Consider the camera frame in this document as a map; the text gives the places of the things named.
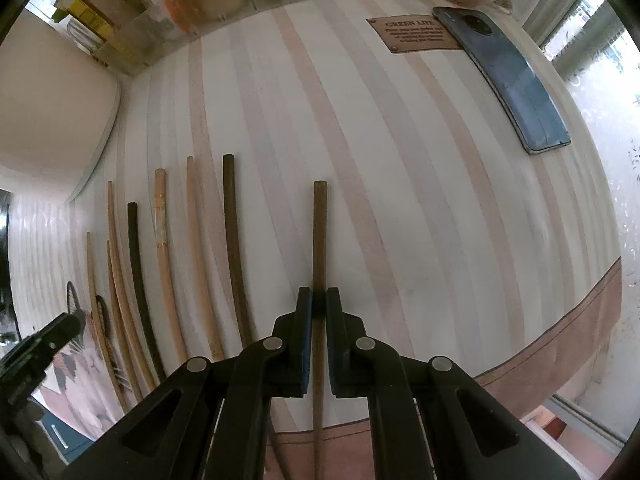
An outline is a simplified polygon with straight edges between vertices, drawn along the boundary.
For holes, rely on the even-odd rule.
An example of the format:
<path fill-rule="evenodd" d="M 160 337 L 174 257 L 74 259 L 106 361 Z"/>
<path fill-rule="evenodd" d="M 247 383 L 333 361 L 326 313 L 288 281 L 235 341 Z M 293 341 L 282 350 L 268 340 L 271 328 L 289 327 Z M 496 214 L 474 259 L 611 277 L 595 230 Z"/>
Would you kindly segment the dark brown chopstick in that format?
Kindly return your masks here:
<path fill-rule="evenodd" d="M 282 478 L 291 477 L 270 415 L 270 396 L 265 395 L 269 351 L 256 341 L 244 285 L 238 206 L 236 206 L 235 157 L 225 154 L 224 228 L 233 304 L 243 351 L 234 360 L 233 374 L 218 425 L 216 473 L 221 479 L 261 479 L 266 457 Z"/>
<path fill-rule="evenodd" d="M 312 259 L 312 431 L 314 478 L 323 479 L 324 303 L 326 291 L 326 181 L 314 182 L 314 258 Z"/>

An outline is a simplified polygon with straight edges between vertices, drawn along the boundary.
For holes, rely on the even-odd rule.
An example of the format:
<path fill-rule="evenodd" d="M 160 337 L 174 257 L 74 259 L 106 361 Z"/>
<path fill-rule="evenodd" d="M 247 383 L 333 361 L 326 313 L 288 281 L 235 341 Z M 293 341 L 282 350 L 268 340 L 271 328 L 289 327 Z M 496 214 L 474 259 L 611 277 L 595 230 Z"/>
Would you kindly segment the cream utensil holder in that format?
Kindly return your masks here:
<path fill-rule="evenodd" d="M 84 188 L 111 135 L 118 79 L 23 11 L 1 44 L 1 188 L 52 204 Z"/>

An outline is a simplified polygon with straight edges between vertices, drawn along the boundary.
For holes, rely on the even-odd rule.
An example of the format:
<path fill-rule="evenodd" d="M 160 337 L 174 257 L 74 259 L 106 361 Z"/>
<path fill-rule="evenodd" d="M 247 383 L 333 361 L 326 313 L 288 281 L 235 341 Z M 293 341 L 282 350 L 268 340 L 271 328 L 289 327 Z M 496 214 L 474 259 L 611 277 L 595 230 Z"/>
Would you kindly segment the light banded chopstick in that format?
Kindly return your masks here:
<path fill-rule="evenodd" d="M 164 168 L 154 171 L 154 231 L 156 258 L 160 271 L 160 287 L 162 288 L 166 314 L 169 322 L 171 340 L 177 352 L 179 363 L 188 359 L 188 350 L 184 342 L 179 313 L 175 300 L 175 289 L 172 284 L 171 266 L 168 247 L 167 229 L 167 176 Z"/>

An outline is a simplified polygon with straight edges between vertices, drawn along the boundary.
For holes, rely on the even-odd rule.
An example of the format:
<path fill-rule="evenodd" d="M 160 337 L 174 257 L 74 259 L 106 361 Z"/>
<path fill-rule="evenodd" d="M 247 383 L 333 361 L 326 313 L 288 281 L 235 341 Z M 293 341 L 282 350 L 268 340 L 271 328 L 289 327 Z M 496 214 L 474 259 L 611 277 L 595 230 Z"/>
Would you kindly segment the light wooden chopstick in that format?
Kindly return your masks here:
<path fill-rule="evenodd" d="M 125 333 L 130 351 L 132 352 L 132 355 L 134 356 L 134 359 L 138 364 L 143 381 L 145 383 L 145 387 L 148 388 L 149 391 L 152 391 L 155 388 L 154 377 L 149 368 L 148 361 L 145 359 L 142 344 L 136 329 L 136 324 L 134 324 L 134 317 L 132 316 L 124 280 L 124 271 L 122 270 L 122 260 L 120 260 L 116 226 L 115 193 L 112 181 L 107 182 L 106 194 L 108 244 L 110 245 L 110 255 L 114 272 L 116 296 L 118 299 L 120 312 L 122 312 L 122 320 L 124 321 Z"/>
<path fill-rule="evenodd" d="M 107 253 L 107 267 L 108 267 L 108 284 L 110 284 L 110 294 L 112 300 L 112 310 L 113 310 L 113 318 L 114 318 L 114 326 L 115 326 L 115 334 L 117 339 L 118 348 L 120 354 L 122 355 L 122 362 L 124 363 L 124 367 L 126 370 L 126 375 L 128 378 L 128 382 L 131 388 L 132 393 L 134 394 L 134 398 L 137 402 L 141 402 L 143 400 L 143 394 L 138 383 L 138 378 L 136 375 L 136 371 L 134 370 L 134 362 L 132 362 L 131 354 L 127 344 L 127 337 L 125 332 L 124 322 L 122 322 L 122 312 L 120 312 L 115 280 L 114 280 L 114 270 L 112 265 L 111 253 Z"/>
<path fill-rule="evenodd" d="M 209 352 L 214 361 L 224 358 L 215 309 L 210 296 L 203 252 L 200 222 L 198 221 L 198 179 L 193 156 L 186 159 L 186 215 L 189 223 L 189 240 L 194 274 L 194 292 Z"/>
<path fill-rule="evenodd" d="M 85 248 L 88 285 L 91 299 L 91 317 L 94 331 L 96 332 L 96 340 L 98 341 L 107 370 L 107 375 L 108 378 L 110 378 L 110 382 L 115 391 L 118 404 L 122 411 L 127 414 L 130 411 L 130 405 L 126 397 L 126 393 L 122 388 L 122 381 L 117 375 L 114 351 L 105 331 L 105 318 L 103 312 L 104 301 L 96 291 L 96 266 L 94 265 L 93 246 L 90 232 L 87 232 L 85 236 Z"/>

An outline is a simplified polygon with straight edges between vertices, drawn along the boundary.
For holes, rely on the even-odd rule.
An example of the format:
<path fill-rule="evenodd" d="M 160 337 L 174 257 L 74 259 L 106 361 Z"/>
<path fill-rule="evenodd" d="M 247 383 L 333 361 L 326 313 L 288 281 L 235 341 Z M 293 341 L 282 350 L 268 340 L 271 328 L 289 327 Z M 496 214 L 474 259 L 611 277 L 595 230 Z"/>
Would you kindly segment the black chopstick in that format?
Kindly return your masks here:
<path fill-rule="evenodd" d="M 157 348 L 157 342 L 149 314 L 148 300 L 144 288 L 144 279 L 142 273 L 142 261 L 140 255 L 140 238 L 138 227 L 138 204 L 129 202 L 127 204 L 127 226 L 128 226 L 128 247 L 129 260 L 132 272 L 132 280 L 134 281 L 134 293 L 144 333 L 146 346 L 149 349 L 154 370 L 156 371 L 158 380 L 163 382 L 166 379 L 165 367 L 160 357 L 160 350 Z"/>

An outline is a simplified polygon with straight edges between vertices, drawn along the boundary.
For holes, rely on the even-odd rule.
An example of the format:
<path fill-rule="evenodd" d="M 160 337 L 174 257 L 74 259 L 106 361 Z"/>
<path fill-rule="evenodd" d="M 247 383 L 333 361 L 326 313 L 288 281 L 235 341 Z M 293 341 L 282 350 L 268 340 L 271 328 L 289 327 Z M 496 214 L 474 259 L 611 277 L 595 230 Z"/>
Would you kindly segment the blue smartphone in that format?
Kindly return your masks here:
<path fill-rule="evenodd" d="M 549 92 L 525 56 L 487 14 L 435 6 L 433 15 L 483 74 L 528 154 L 570 144 L 570 134 Z"/>

